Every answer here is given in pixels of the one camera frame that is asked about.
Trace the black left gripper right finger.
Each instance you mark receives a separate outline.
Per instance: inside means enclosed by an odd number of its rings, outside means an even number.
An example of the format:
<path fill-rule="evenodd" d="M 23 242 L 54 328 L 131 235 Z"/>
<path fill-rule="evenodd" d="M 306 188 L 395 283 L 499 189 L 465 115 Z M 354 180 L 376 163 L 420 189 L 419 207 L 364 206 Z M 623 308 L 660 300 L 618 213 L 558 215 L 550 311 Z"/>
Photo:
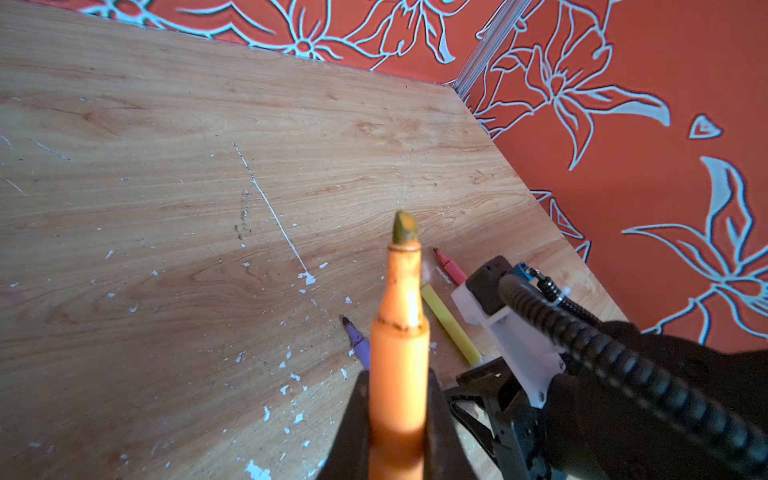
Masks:
<path fill-rule="evenodd" d="M 446 396 L 436 373 L 428 372 L 425 425 L 425 479 L 476 479 L 457 434 Z"/>

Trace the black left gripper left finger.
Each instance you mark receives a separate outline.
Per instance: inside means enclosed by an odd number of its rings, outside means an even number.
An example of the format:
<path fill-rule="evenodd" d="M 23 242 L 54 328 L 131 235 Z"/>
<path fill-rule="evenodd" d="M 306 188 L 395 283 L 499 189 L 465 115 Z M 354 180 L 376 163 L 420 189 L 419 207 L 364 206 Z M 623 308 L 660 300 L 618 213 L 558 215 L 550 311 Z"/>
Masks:
<path fill-rule="evenodd" d="M 368 478 L 371 428 L 369 423 L 369 371 L 362 371 L 352 388 L 334 442 L 319 480 Z"/>

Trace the orange highlighter pen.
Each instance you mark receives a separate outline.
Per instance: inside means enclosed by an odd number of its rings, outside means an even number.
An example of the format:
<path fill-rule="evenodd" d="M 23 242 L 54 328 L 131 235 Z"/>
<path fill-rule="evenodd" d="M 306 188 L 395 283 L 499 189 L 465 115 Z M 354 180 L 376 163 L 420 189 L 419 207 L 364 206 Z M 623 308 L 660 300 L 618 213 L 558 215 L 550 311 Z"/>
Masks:
<path fill-rule="evenodd" d="M 388 245 L 386 288 L 371 330 L 371 479 L 421 479 L 427 416 L 430 326 L 421 300 L 415 218 L 399 211 Z"/>

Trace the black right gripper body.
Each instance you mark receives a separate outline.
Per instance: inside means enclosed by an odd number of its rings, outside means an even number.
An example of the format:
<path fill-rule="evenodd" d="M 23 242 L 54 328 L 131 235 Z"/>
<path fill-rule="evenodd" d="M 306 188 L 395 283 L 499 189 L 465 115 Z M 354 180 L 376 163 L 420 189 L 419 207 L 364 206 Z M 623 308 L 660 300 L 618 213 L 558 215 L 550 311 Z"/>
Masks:
<path fill-rule="evenodd" d="M 748 465 L 765 443 L 748 428 L 726 438 L 683 431 L 680 422 L 639 405 L 572 358 L 550 383 L 543 407 L 503 358 L 460 375 L 445 396 L 453 418 L 505 479 L 764 479 Z"/>

